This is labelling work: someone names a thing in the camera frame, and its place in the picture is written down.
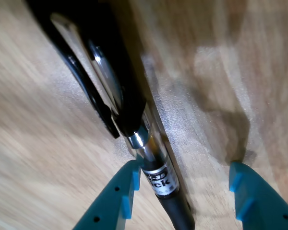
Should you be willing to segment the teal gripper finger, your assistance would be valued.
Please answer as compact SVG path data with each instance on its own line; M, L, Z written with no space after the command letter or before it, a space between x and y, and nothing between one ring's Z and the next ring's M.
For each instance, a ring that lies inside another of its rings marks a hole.
M132 217L134 192L140 189L136 160L125 163L74 226L75 230L123 230Z
M288 204L256 171L232 162L229 190L244 230L288 230Z

